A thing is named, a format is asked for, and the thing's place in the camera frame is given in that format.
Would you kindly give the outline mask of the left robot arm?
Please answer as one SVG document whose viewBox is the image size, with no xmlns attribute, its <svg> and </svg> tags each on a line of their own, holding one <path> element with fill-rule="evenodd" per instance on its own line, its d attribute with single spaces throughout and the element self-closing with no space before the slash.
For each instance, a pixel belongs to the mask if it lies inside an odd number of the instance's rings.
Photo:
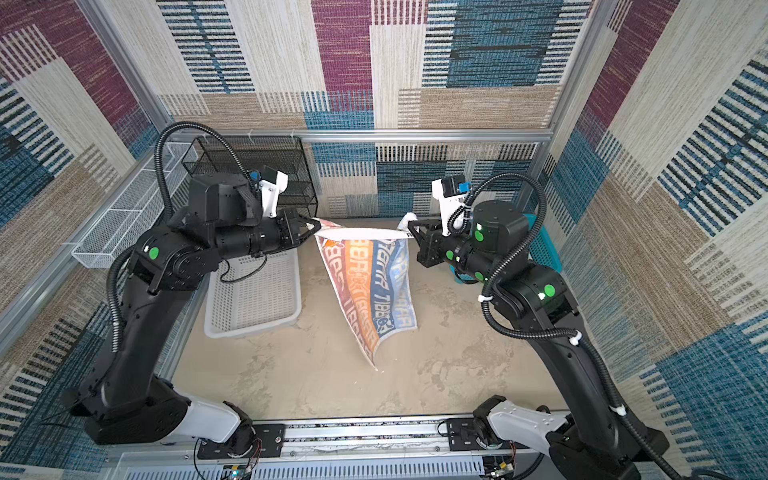
<svg viewBox="0 0 768 480">
<path fill-rule="evenodd" d="M 294 209 L 265 215 L 261 200 L 249 175 L 194 176 L 187 205 L 114 260 L 106 281 L 113 340 L 61 397 L 96 444 L 190 436 L 243 450 L 253 442 L 242 410 L 185 396 L 155 367 L 179 313 L 222 262 L 294 249 L 320 231 L 320 221 Z"/>
</svg>

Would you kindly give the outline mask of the teal plastic basket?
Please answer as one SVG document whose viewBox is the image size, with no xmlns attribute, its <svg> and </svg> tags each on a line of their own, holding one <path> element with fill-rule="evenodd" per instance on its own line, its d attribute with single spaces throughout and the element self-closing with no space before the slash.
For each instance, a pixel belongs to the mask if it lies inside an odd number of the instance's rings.
<svg viewBox="0 0 768 480">
<path fill-rule="evenodd" d="M 558 273 L 562 272 L 562 263 L 545 227 L 540 230 L 538 236 L 532 242 L 529 254 L 536 263 L 548 266 Z M 450 269 L 457 283 L 466 285 L 477 283 L 477 280 L 473 279 L 470 275 L 457 274 L 453 266 Z"/>
</svg>

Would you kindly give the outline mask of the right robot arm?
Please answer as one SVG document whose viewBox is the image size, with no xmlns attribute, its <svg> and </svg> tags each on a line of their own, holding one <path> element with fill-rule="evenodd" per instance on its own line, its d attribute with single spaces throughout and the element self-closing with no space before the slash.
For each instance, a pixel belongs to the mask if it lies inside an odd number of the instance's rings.
<svg viewBox="0 0 768 480">
<path fill-rule="evenodd" d="M 446 263 L 481 284 L 486 322 L 532 346 L 568 407 L 555 414 L 494 395 L 473 413 L 477 443 L 487 450 L 524 445 L 566 479 L 638 479 L 639 464 L 659 463 L 669 442 L 627 406 L 562 276 L 530 260 L 542 224 L 541 215 L 529 220 L 504 201 L 480 203 L 466 227 L 449 216 L 405 223 L 421 265 Z"/>
</svg>

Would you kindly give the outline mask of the aluminium front rail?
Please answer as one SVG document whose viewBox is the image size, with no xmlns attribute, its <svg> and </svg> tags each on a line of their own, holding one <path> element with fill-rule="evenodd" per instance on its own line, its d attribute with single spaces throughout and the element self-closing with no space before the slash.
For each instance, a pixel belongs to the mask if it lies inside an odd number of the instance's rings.
<svg viewBox="0 0 768 480">
<path fill-rule="evenodd" d="M 480 420 L 500 440 L 523 444 L 525 448 L 451 451 L 448 440 L 437 433 L 437 425 L 453 417 Z M 256 459 L 267 461 L 374 459 L 404 462 L 408 458 L 429 456 L 449 461 L 483 461 L 485 458 L 505 461 L 513 455 L 547 456 L 550 446 L 557 440 L 564 441 L 567 446 L 582 443 L 570 413 L 549 411 L 544 407 L 528 409 L 498 396 L 490 398 L 473 414 L 459 416 L 387 416 L 252 424 L 286 425 L 280 456 Z"/>
</svg>

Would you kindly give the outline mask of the orange rabbit towel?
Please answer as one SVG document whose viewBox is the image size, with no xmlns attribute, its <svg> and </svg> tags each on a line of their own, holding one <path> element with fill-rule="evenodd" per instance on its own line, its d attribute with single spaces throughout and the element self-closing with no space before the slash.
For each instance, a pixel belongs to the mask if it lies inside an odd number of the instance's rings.
<svg viewBox="0 0 768 480">
<path fill-rule="evenodd" d="M 407 221 L 395 229 L 320 224 L 315 241 L 339 306 L 364 357 L 376 367 L 383 341 L 418 328 Z"/>
</svg>

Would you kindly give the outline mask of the white plastic basket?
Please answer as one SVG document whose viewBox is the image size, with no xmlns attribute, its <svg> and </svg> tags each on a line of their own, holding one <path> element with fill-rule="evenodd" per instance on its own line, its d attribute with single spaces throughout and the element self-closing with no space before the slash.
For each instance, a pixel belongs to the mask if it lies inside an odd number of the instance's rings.
<svg viewBox="0 0 768 480">
<path fill-rule="evenodd" d="M 213 339 L 265 333 L 294 325 L 301 310 L 296 250 L 235 258 L 210 275 L 204 332 Z"/>
</svg>

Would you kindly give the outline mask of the white mesh wall tray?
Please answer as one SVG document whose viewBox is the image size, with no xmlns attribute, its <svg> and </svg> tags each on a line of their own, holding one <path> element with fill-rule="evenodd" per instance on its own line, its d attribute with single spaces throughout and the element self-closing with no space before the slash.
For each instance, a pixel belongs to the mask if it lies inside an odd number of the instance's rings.
<svg viewBox="0 0 768 480">
<path fill-rule="evenodd" d="M 164 175 L 176 211 L 188 201 L 190 176 L 185 164 L 197 160 L 189 144 L 170 142 L 164 147 Z M 74 247 L 73 258 L 87 269 L 109 268 L 119 253 L 162 219 L 163 210 L 154 163 L 148 158 Z"/>
</svg>

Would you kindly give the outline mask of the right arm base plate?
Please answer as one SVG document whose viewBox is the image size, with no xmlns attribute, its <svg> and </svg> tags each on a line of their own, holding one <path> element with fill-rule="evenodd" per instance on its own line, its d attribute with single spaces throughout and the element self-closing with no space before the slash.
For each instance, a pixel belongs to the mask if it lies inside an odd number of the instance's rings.
<svg viewBox="0 0 768 480">
<path fill-rule="evenodd" d="M 451 451 L 498 451 L 525 448 L 523 444 L 500 440 L 483 422 L 475 418 L 453 417 L 437 425 L 437 433 L 448 440 Z"/>
</svg>

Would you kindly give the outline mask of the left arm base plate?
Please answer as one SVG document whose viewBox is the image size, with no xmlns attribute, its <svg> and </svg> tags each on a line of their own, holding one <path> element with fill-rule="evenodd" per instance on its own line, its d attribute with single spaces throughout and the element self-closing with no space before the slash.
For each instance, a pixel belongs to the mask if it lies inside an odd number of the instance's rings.
<svg viewBox="0 0 768 480">
<path fill-rule="evenodd" d="M 233 460 L 245 462 L 277 458 L 283 448 L 285 424 L 250 424 L 239 427 L 229 440 L 216 443 L 203 440 L 197 447 L 196 460 Z"/>
</svg>

